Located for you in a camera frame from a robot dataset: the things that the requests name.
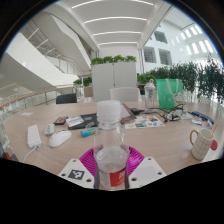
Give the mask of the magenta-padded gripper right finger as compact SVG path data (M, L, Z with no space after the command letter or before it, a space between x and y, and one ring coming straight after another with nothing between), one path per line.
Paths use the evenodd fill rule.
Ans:
M153 157L144 157L138 150L129 147L126 163L125 188L140 188L166 176Z

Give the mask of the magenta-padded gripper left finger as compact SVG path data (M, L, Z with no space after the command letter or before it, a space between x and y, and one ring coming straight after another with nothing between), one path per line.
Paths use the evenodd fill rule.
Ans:
M79 159L72 158L58 176L84 188L98 189L100 181L94 149L88 150Z

